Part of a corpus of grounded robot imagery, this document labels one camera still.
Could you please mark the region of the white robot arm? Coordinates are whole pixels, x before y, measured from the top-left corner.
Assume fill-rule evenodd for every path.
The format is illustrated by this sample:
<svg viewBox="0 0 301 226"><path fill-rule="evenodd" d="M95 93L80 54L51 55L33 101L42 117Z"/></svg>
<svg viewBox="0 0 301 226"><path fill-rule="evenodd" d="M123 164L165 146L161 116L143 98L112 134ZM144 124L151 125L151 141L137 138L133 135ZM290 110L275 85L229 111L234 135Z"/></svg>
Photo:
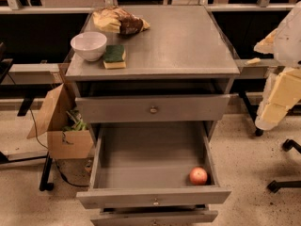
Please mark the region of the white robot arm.
<svg viewBox="0 0 301 226"><path fill-rule="evenodd" d="M301 2L278 27L258 42L254 50L272 54L285 69L266 79L255 125L262 130L276 127L301 100Z"/></svg>

